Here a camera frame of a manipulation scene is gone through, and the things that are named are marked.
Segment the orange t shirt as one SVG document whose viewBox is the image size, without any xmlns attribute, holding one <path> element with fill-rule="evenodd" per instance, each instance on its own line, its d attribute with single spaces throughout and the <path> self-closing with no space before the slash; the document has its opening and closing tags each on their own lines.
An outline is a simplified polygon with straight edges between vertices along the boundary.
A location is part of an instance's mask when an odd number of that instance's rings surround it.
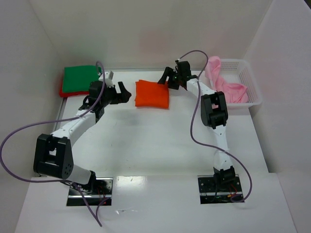
<svg viewBox="0 0 311 233">
<path fill-rule="evenodd" d="M 167 84 L 158 84 L 139 80 L 136 82 L 135 106 L 138 108 L 151 107 L 169 108 L 169 89 Z"/>
</svg>

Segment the folded green t shirt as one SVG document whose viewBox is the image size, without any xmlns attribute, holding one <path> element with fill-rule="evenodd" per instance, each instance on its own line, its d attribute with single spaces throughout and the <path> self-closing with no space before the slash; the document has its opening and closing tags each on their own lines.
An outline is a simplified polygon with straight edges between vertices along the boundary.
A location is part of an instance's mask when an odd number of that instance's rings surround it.
<svg viewBox="0 0 311 233">
<path fill-rule="evenodd" d="M 63 93 L 87 92 L 90 84 L 99 78 L 96 66 L 74 66 L 64 68 Z"/>
</svg>

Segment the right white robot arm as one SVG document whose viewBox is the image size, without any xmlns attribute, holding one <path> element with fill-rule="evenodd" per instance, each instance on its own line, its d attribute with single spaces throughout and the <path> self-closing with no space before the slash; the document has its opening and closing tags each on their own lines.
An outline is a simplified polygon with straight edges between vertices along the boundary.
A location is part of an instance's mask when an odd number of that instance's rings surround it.
<svg viewBox="0 0 311 233">
<path fill-rule="evenodd" d="M 217 92 L 199 80 L 197 75 L 191 73 L 190 64 L 187 61 L 176 60 L 175 68 L 165 67 L 164 72 L 157 82 L 167 84 L 170 89 L 185 90 L 197 95 L 199 98 L 200 117 L 202 124 L 214 133 L 216 145 L 211 146 L 217 151 L 214 155 L 214 182 L 215 187 L 220 188 L 234 181 L 236 173 L 228 153 L 226 139 L 226 124 L 228 110 L 223 92 Z"/>
</svg>

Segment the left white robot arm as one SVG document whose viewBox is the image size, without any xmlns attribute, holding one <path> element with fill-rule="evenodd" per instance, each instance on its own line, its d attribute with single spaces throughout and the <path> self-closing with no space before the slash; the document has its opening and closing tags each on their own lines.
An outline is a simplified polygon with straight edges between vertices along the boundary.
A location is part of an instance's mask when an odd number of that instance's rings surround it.
<svg viewBox="0 0 311 233">
<path fill-rule="evenodd" d="M 123 82 L 118 82 L 120 92 L 108 80 L 93 81 L 77 115 L 51 134 L 41 134 L 36 141 L 34 172 L 76 183 L 87 193 L 97 191 L 103 182 L 96 179 L 94 171 L 74 164 L 72 146 L 104 115 L 110 104 L 127 103 L 131 93 Z"/>
</svg>

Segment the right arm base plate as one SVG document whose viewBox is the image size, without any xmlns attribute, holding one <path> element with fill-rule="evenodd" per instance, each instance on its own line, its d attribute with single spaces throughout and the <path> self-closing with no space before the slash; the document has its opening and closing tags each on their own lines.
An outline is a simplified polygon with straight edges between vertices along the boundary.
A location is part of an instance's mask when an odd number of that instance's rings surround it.
<svg viewBox="0 0 311 233">
<path fill-rule="evenodd" d="M 240 201 L 244 198 L 240 178 L 236 175 L 235 180 L 227 184 L 218 185 L 213 176 L 198 176 L 198 188 L 201 204 L 225 204 Z"/>
</svg>

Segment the white plastic basket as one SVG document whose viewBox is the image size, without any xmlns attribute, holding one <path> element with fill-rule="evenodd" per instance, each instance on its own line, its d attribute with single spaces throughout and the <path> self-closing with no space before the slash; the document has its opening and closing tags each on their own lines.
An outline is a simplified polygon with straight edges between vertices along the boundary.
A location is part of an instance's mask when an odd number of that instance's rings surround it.
<svg viewBox="0 0 311 233">
<path fill-rule="evenodd" d="M 262 103 L 262 96 L 249 63 L 241 59 L 220 59 L 219 75 L 228 83 L 247 87 L 248 102 L 228 103 L 228 109 L 250 108 Z"/>
</svg>

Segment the pink t shirt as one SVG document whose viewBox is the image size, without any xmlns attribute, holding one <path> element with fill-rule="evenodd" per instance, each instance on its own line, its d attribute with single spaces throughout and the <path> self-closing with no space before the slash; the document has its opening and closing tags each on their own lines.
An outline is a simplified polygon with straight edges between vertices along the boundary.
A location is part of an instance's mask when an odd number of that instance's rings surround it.
<svg viewBox="0 0 311 233">
<path fill-rule="evenodd" d="M 229 83 L 221 75 L 221 59 L 211 56 L 205 68 L 205 77 L 213 84 L 213 90 L 223 92 L 227 103 L 247 103 L 247 87 L 240 83 Z"/>
</svg>

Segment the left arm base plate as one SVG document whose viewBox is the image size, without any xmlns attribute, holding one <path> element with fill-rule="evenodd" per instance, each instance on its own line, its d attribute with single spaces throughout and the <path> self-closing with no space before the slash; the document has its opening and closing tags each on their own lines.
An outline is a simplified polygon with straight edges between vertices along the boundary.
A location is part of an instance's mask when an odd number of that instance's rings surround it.
<svg viewBox="0 0 311 233">
<path fill-rule="evenodd" d="M 70 187 L 67 197 L 66 206 L 85 206 L 81 193 L 84 195 L 89 206 L 97 206 L 103 201 L 103 206 L 111 206 L 113 178 L 97 178 L 93 186 L 77 185 L 77 188 Z"/>
</svg>

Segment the folded red t shirt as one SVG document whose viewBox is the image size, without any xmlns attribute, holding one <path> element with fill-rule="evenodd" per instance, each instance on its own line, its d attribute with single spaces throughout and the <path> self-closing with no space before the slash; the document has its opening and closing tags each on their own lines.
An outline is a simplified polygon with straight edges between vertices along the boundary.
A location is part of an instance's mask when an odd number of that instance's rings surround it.
<svg viewBox="0 0 311 233">
<path fill-rule="evenodd" d="M 59 96 L 62 98 L 68 98 L 68 97 L 73 97 L 73 96 L 81 96 L 81 95 L 88 95 L 89 91 L 86 90 L 85 88 L 74 88 L 74 89 L 66 89 L 65 91 L 63 90 L 64 87 L 64 80 L 61 81 L 60 87 L 59 87 Z"/>
</svg>

